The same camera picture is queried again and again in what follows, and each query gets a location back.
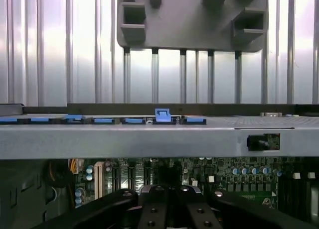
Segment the white expansion slot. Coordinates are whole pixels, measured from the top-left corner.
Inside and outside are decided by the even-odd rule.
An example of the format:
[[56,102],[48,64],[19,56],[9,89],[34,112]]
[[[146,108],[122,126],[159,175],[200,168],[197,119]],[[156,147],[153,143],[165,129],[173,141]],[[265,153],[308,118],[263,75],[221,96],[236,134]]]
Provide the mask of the white expansion slot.
[[104,163],[96,162],[94,165],[94,193],[95,200],[104,195]]

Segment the blue card retention latch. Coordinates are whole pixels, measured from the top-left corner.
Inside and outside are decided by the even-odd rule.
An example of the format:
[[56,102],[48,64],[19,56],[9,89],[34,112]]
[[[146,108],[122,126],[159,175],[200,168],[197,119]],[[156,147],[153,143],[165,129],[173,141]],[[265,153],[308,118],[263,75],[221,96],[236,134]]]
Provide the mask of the blue card retention latch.
[[156,122],[159,122],[159,123],[172,122],[169,109],[155,109],[155,118],[156,118]]

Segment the green motherboard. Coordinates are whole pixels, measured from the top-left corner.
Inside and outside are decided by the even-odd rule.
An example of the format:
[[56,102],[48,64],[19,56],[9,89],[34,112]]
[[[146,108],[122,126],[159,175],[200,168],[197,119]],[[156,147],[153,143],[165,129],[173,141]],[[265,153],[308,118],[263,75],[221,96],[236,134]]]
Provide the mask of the green motherboard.
[[145,185],[222,189],[308,220],[319,208],[319,157],[70,159],[75,205],[94,200],[94,165],[104,163],[104,195]]

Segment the dark grey PC case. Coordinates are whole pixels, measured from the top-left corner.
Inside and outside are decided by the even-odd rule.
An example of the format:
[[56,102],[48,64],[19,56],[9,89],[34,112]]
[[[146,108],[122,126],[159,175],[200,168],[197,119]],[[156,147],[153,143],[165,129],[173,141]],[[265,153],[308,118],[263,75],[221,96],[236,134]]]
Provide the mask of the dark grey PC case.
[[[169,109],[172,122],[156,122],[155,109]],[[82,115],[83,122],[67,123],[68,114]],[[0,124],[0,229],[32,229],[78,208],[70,159],[319,157],[319,105],[0,104],[2,117],[17,123]],[[30,123],[32,117],[50,123]],[[206,125],[183,124],[185,117],[203,117]],[[114,124],[93,124],[93,118]],[[125,118],[144,124],[125,124]],[[166,229],[192,229],[179,212],[175,191],[183,185],[150,186],[168,188]],[[110,229],[138,229],[128,220],[142,204],[139,197]]]

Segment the grey parts rack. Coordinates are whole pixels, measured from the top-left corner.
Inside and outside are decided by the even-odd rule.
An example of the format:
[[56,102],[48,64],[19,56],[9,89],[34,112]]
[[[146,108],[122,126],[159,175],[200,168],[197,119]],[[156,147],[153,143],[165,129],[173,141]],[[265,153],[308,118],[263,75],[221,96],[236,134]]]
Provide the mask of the grey parts rack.
[[268,0],[117,0],[124,48],[257,52],[268,31]]

